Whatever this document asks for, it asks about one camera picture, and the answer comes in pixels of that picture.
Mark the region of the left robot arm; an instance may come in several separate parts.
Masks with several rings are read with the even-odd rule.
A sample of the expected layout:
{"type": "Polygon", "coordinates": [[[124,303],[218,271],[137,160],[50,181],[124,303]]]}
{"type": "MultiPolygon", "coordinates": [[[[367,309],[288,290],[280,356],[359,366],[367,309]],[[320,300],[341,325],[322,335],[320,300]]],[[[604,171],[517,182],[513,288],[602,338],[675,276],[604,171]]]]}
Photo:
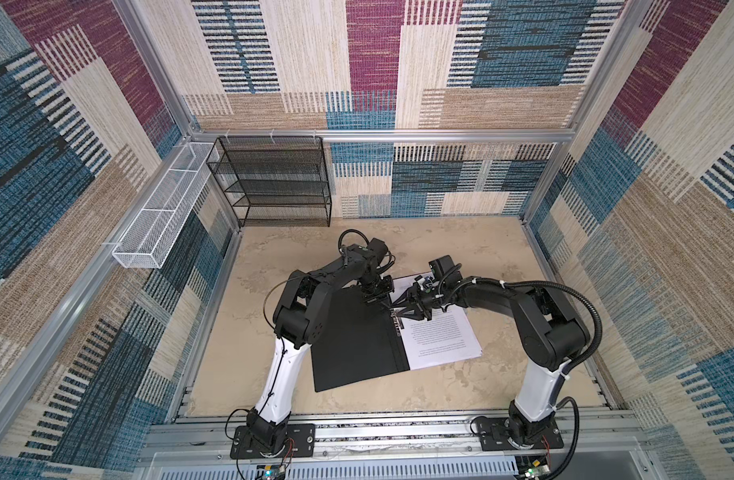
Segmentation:
{"type": "Polygon", "coordinates": [[[290,422],[305,354],[316,390],[396,373],[402,362],[390,316],[394,256],[384,241],[338,246],[323,267],[293,271],[272,315],[274,356],[261,397],[234,433],[234,459],[305,455],[304,435],[290,422]]]}

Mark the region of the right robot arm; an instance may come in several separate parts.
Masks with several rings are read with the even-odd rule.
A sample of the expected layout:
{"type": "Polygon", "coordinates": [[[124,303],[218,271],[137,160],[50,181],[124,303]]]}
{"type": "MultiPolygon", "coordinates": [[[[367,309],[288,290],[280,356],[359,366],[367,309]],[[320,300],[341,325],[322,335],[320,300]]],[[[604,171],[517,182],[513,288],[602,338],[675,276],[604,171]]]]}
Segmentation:
{"type": "Polygon", "coordinates": [[[430,262],[420,276],[391,302],[399,317],[428,320],[451,306],[483,309],[514,320],[530,360],[522,387],[509,405],[504,428],[516,449],[527,449],[554,428],[559,393],[572,370],[598,349],[603,324],[598,309],[564,284],[529,280],[507,282],[464,277],[450,256],[430,262]]]}

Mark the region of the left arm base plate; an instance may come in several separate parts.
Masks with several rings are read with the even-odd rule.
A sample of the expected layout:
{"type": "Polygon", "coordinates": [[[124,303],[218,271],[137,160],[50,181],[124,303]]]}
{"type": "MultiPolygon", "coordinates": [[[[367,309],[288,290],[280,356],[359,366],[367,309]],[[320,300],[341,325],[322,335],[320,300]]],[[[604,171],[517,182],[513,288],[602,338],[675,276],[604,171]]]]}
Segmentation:
{"type": "Polygon", "coordinates": [[[270,435],[252,433],[247,426],[238,426],[229,456],[232,460],[308,458],[313,456],[315,439],[313,423],[288,424],[270,435]]]}

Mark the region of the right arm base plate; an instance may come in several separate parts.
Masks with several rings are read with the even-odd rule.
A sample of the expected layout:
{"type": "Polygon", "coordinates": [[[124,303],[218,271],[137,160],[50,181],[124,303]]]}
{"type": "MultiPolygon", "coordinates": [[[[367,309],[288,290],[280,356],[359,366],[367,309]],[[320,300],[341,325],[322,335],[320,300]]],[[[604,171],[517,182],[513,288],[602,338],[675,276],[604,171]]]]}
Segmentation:
{"type": "Polygon", "coordinates": [[[538,422],[521,417],[477,416],[469,424],[471,433],[479,440],[483,451],[516,451],[562,449],[565,441],[554,415],[538,422]]]}

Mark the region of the orange black file folder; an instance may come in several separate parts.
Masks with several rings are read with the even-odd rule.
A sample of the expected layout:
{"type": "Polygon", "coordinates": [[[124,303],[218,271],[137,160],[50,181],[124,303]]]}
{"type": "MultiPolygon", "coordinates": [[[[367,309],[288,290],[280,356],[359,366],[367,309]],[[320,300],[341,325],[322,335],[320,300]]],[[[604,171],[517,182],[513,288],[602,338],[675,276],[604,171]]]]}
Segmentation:
{"type": "Polygon", "coordinates": [[[324,333],[311,347],[311,362],[316,392],[410,369],[385,301],[367,302],[357,286],[334,294],[324,333]]]}

